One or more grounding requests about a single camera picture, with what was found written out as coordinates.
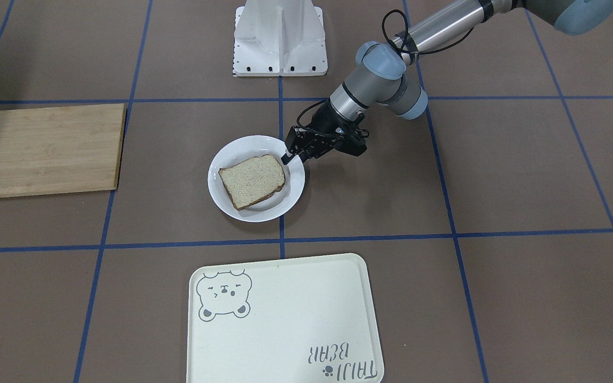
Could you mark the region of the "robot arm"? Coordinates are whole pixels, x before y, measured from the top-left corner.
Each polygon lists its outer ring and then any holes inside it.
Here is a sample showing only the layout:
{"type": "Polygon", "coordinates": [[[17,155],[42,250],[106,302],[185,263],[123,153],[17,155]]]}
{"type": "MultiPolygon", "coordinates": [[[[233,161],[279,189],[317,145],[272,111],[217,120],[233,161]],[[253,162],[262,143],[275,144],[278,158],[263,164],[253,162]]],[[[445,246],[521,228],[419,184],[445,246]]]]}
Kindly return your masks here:
{"type": "Polygon", "coordinates": [[[297,120],[291,127],[282,163],[318,159],[331,150],[362,155],[369,133],[359,125],[373,104],[402,119],[418,118],[427,109],[428,95],[407,78],[406,68],[423,55],[457,45],[494,15],[516,8],[528,10],[557,31],[579,36],[613,13],[613,1],[454,1],[413,26],[405,24],[402,32],[385,36],[384,42],[366,42],[356,52],[355,70],[330,97],[313,105],[311,121],[297,120]]]}

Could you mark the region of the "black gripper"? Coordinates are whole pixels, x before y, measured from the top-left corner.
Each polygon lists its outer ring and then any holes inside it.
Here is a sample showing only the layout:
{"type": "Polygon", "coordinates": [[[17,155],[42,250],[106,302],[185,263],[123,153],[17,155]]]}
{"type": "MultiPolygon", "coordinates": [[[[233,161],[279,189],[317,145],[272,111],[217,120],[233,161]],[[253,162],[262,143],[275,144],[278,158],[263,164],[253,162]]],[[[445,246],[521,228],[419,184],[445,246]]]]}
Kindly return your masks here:
{"type": "Polygon", "coordinates": [[[280,158],[282,164],[288,164],[295,157],[304,163],[326,155],[337,145],[346,123],[347,120],[336,112],[331,101],[324,101],[312,115],[306,129],[291,126],[285,138],[286,152],[280,158]]]}

